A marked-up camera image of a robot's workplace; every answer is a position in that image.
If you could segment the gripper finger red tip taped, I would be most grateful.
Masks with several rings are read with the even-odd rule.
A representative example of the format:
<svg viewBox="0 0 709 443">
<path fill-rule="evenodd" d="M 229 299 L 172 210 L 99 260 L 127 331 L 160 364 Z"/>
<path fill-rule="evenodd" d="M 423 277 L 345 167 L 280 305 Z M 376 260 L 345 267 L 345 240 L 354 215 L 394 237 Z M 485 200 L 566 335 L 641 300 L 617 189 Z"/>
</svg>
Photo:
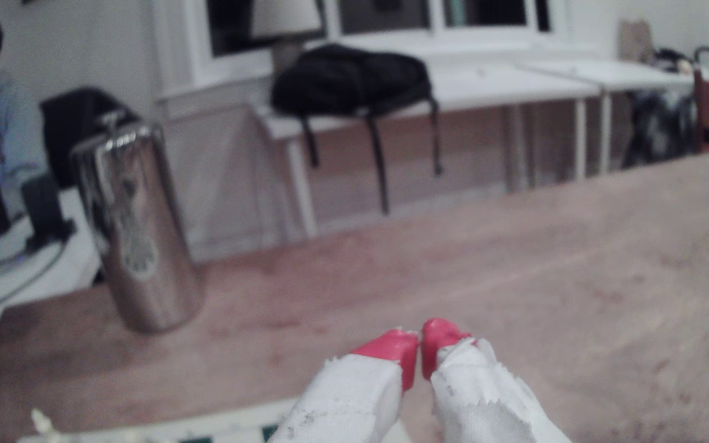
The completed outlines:
<svg viewBox="0 0 709 443">
<path fill-rule="evenodd" d="M 421 330 L 421 370 L 445 442 L 570 442 L 491 343 L 441 317 Z"/>
<path fill-rule="evenodd" d="M 324 362 L 270 442 L 381 442 L 415 381 L 419 334 L 390 329 Z"/>
</svg>

